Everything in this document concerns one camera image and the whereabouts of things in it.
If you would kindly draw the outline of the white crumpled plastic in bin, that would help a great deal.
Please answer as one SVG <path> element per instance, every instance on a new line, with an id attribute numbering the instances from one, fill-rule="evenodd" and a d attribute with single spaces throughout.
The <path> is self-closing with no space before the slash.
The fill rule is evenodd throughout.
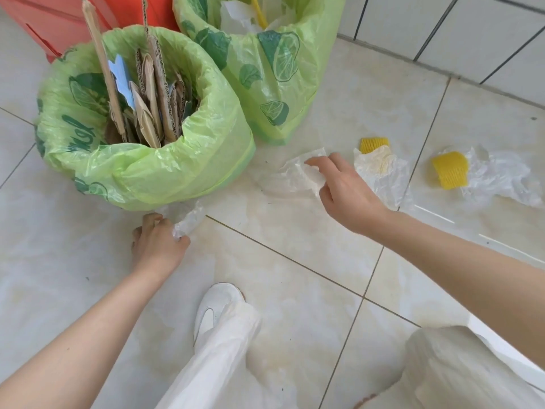
<path id="1" fill-rule="evenodd" d="M 258 0 L 261 10 L 269 24 L 263 30 L 256 20 L 255 10 L 250 3 L 239 0 L 221 2 L 220 30 L 228 34 L 246 35 L 275 30 L 296 22 L 296 12 L 283 0 Z"/>

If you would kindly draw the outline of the white left trouser leg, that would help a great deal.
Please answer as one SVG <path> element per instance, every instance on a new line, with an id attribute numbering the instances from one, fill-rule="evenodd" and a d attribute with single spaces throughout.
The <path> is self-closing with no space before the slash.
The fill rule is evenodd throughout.
<path id="1" fill-rule="evenodd" d="M 245 302 L 222 312 L 155 409 L 298 409 L 274 394 L 246 367 L 260 315 Z"/>

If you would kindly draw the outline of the yellow stick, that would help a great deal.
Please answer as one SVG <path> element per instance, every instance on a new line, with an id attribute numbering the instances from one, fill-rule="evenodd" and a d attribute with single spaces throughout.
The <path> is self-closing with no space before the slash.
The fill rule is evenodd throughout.
<path id="1" fill-rule="evenodd" d="M 255 10 L 257 23 L 263 30 L 265 30 L 269 26 L 269 24 L 261 10 L 258 0 L 251 0 L 251 5 Z"/>

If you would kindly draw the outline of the person's right forearm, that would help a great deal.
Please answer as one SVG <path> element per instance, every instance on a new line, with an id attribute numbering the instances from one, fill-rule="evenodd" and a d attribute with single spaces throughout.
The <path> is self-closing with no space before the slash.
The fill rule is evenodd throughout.
<path id="1" fill-rule="evenodd" d="M 426 274 L 545 370 L 545 270 L 388 211 L 372 239 Z"/>

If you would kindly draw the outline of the person's left hand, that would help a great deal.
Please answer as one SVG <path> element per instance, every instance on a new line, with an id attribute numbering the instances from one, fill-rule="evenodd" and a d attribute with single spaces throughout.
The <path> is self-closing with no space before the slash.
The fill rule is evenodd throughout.
<path id="1" fill-rule="evenodd" d="M 173 223 L 159 213 L 148 213 L 142 225 L 133 230 L 132 273 L 149 281 L 164 283 L 178 268 L 184 256 L 176 256 Z"/>

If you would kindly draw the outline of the person's right hand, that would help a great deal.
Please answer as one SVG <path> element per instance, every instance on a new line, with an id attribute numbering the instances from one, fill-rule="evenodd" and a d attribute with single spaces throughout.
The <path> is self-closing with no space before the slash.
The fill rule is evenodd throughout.
<path id="1" fill-rule="evenodd" d="M 329 216 L 351 232 L 382 243 L 382 233 L 391 218 L 391 211 L 358 175 L 354 166 L 339 153 L 312 157 L 306 163 L 317 167 L 325 180 L 331 178 L 335 181 L 335 205 L 324 206 Z"/>

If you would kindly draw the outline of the blue paper scrap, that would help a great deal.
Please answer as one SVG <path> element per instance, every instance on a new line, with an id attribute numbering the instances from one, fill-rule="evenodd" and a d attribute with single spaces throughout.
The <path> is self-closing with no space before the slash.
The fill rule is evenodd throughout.
<path id="1" fill-rule="evenodd" d="M 133 93 L 130 87 L 132 80 L 123 57 L 117 54 L 114 61 L 108 61 L 108 68 L 113 75 L 118 93 L 123 97 L 126 105 L 135 110 Z"/>

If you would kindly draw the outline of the clear plastic film sheet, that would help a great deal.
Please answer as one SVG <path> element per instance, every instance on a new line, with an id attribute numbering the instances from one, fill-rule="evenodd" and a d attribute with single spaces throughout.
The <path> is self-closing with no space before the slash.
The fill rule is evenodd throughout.
<path id="1" fill-rule="evenodd" d="M 312 157 L 326 156 L 324 148 L 301 154 L 273 171 L 269 166 L 252 164 L 249 175 L 265 193 L 276 197 L 310 196 L 318 197 L 325 179 L 317 167 L 306 161 Z"/>

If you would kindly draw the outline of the white crumpled plastic wrap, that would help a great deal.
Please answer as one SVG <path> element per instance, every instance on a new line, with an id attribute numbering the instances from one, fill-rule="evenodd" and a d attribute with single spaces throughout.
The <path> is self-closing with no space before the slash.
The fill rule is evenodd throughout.
<path id="1" fill-rule="evenodd" d="M 398 210 L 407 194 L 410 164 L 397 157 L 388 145 L 370 153 L 353 150 L 354 167 L 372 192 L 391 210 Z"/>

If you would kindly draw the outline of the white shoe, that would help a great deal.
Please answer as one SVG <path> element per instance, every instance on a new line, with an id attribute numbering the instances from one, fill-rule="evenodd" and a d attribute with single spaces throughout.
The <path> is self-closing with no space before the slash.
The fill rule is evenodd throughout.
<path id="1" fill-rule="evenodd" d="M 245 302 L 243 293 L 234 284 L 219 282 L 208 289 L 198 306 L 194 320 L 194 346 L 207 331 L 217 325 L 223 309 L 232 302 Z"/>

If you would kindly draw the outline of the yellow foam fruit net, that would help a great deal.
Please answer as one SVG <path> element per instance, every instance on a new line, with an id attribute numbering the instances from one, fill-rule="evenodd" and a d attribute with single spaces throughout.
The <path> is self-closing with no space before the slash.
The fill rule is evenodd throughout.
<path id="1" fill-rule="evenodd" d="M 359 152 L 369 154 L 382 146 L 390 146 L 390 141 L 386 137 L 365 137 L 360 140 Z"/>
<path id="2" fill-rule="evenodd" d="M 468 182 L 469 162 L 458 151 L 449 151 L 431 159 L 439 184 L 444 190 L 466 187 Z"/>

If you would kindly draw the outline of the small clear plastic wrap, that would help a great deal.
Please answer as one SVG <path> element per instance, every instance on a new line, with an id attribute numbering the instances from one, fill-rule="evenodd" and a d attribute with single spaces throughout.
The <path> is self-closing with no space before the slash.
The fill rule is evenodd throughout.
<path id="1" fill-rule="evenodd" d="M 167 204 L 157 208 L 156 212 L 173 223 L 172 234 L 176 239 L 189 235 L 205 217 L 200 199 Z"/>

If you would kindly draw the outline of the white right trouser leg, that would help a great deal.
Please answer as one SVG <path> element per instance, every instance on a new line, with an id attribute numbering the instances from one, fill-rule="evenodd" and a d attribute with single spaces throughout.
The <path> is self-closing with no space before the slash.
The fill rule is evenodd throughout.
<path id="1" fill-rule="evenodd" d="M 353 409 L 545 409 L 534 389 L 469 328 L 421 328 L 400 379 Z"/>

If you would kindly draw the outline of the white trouser leg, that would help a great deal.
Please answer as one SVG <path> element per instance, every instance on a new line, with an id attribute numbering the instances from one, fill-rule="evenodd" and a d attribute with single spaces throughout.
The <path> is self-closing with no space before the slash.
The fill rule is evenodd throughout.
<path id="1" fill-rule="evenodd" d="M 469 328 L 421 328 L 400 379 L 353 409 L 545 409 L 534 389 Z"/>
<path id="2" fill-rule="evenodd" d="M 274 394 L 246 367 L 260 315 L 245 302 L 222 312 L 155 409 L 298 409 Z"/>

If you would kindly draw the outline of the long brown cardboard strip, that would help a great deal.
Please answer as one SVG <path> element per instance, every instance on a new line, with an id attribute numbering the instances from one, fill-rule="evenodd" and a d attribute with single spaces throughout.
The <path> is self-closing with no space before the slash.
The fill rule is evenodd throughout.
<path id="1" fill-rule="evenodd" d="M 120 102 L 118 98 L 118 90 L 114 77 L 110 71 L 108 65 L 108 59 L 103 44 L 99 21 L 97 16 L 97 11 L 94 5 L 89 2 L 89 0 L 81 0 L 81 8 L 83 16 L 88 27 L 89 33 L 92 38 L 92 42 L 97 53 L 99 63 L 101 66 L 102 73 L 104 75 L 104 80 L 108 93 L 109 108 L 110 108 L 110 117 L 113 120 L 118 133 L 121 137 L 123 143 L 128 143 L 127 133 L 125 129 L 124 116 L 121 111 Z"/>

